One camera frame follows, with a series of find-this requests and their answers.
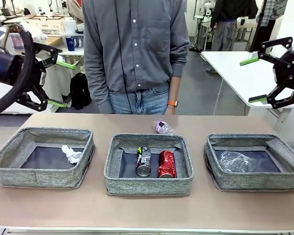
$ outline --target brown table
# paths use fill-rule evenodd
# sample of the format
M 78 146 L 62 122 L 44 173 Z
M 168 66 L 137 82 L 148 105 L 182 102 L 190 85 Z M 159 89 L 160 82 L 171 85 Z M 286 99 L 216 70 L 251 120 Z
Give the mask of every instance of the brown table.
M 34 114 L 24 126 L 91 129 L 96 152 L 86 178 L 76 190 L 0 188 L 0 225 L 111 231 L 291 232 L 294 192 L 218 191 L 206 170 L 203 146 L 210 133 L 272 133 L 251 117 L 163 117 L 185 137 L 195 177 L 186 197 L 122 197 L 105 191 L 103 167 L 115 133 L 152 133 L 154 116 Z

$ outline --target shirt pocket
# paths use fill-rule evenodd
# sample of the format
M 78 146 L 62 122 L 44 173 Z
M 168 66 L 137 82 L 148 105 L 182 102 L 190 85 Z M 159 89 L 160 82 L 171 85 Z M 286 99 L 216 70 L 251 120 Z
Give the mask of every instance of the shirt pocket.
M 170 45 L 170 21 L 154 21 L 147 23 L 146 49 L 164 52 Z

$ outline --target gray fabric basket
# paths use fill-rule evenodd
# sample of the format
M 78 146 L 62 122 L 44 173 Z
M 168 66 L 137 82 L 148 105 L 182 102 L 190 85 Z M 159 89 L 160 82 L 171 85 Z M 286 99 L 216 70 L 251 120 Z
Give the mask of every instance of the gray fabric basket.
M 216 151 L 266 152 L 279 172 L 227 172 L 222 168 Z M 205 153 L 220 190 L 294 190 L 294 150 L 276 135 L 211 134 L 207 137 Z
M 140 146 L 148 146 L 152 154 L 172 151 L 176 178 L 120 178 L 123 153 L 137 154 Z M 182 196 L 190 193 L 194 171 L 186 142 L 180 136 L 117 134 L 110 143 L 104 177 L 107 193 L 111 195 Z
M 69 164 L 66 169 L 22 168 L 36 148 L 61 151 L 63 145 L 84 149 L 81 161 L 70 164 L 62 153 L 61 160 Z M 0 151 L 0 185 L 11 188 L 78 188 L 94 150 L 93 132 L 89 130 L 24 128 L 15 133 Z M 42 155 L 50 165 L 53 164 L 55 156 Z

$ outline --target black energy drink can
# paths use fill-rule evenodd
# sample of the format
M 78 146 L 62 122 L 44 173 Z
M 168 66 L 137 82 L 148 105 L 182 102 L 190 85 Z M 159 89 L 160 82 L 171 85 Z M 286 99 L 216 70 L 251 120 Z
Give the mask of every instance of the black energy drink can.
M 149 176 L 151 173 L 150 166 L 151 151 L 149 147 L 141 146 L 137 149 L 136 173 L 139 176 Z

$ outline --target crumpled plastic packaging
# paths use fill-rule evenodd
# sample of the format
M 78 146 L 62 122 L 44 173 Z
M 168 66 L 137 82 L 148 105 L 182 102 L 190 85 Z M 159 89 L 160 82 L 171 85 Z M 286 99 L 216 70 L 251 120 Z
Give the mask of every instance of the crumpled plastic packaging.
M 79 161 L 83 157 L 82 152 L 75 152 L 73 149 L 69 148 L 67 145 L 62 146 L 61 150 L 67 155 L 69 162 L 72 164 L 79 163 Z
M 227 172 L 249 173 L 255 169 L 257 161 L 238 152 L 224 151 L 221 153 L 220 164 Z

